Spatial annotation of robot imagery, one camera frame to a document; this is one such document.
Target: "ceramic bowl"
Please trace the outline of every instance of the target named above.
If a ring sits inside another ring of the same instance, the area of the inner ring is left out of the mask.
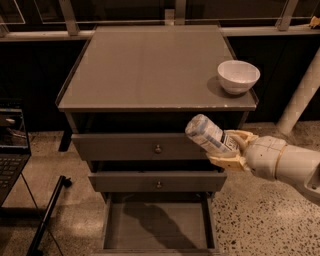
[[[260,78],[260,71],[248,62],[228,60],[218,66],[218,77],[226,92],[241,94],[255,85]]]

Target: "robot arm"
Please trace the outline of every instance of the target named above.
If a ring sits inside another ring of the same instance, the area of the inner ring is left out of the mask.
[[[222,158],[207,154],[211,163],[230,170],[250,170],[257,177],[287,183],[320,205],[320,152],[288,145],[271,136],[226,132],[240,142],[241,155]]]

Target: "clear plastic bottle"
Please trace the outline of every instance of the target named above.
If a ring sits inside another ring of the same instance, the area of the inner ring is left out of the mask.
[[[239,153],[238,143],[203,114],[192,118],[185,132],[191,140],[209,154],[233,157]]]

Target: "cable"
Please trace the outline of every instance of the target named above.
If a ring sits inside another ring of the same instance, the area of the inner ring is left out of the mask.
[[[37,210],[37,213],[38,213],[38,216],[39,216],[39,219],[40,219],[41,223],[46,227],[46,231],[49,233],[49,235],[51,236],[51,238],[52,238],[52,240],[54,241],[55,245],[57,246],[60,255],[61,255],[61,256],[64,256],[64,254],[62,253],[62,250],[61,250],[61,247],[60,247],[58,241],[54,238],[52,232],[49,230],[48,226],[47,226],[47,225],[44,223],[44,221],[43,221],[43,218],[42,218],[41,213],[40,213],[40,209],[39,209],[39,207],[38,207],[38,205],[37,205],[37,203],[36,203],[36,200],[34,199],[34,196],[33,196],[32,192],[31,192],[31,190],[30,190],[30,187],[29,187],[29,185],[28,185],[28,183],[27,183],[27,180],[25,179],[23,173],[21,173],[20,175],[21,175],[21,177],[22,177],[22,179],[23,179],[23,181],[24,181],[24,183],[25,183],[25,185],[26,185],[26,187],[27,187],[27,189],[28,189],[28,192],[29,192],[29,194],[30,194],[30,196],[31,196],[31,199],[32,199],[32,201],[33,201],[33,203],[34,203],[34,205],[35,205],[35,207],[36,207],[36,210]]]

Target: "black stand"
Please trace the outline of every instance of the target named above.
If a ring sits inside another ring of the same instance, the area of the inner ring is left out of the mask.
[[[49,220],[50,220],[50,217],[51,217],[51,214],[53,212],[53,209],[56,205],[56,202],[59,198],[59,195],[60,195],[60,192],[61,192],[61,189],[63,186],[65,187],[70,187],[71,186],[71,180],[70,179],[67,179],[65,176],[60,176],[58,182],[57,182],[57,185],[52,193],[52,196],[50,198],[50,201],[47,205],[47,209],[46,209],[46,212],[45,212],[45,215],[42,219],[42,221],[40,222],[39,226],[38,226],[38,229],[37,229],[37,232],[33,238],[33,241],[29,247],[29,251],[27,253],[27,256],[38,256],[38,255],[43,255],[43,253],[41,251],[38,250],[38,246],[41,242],[41,239],[42,239],[42,236],[44,234],[44,231],[46,229],[46,227],[48,226],[49,224]]]

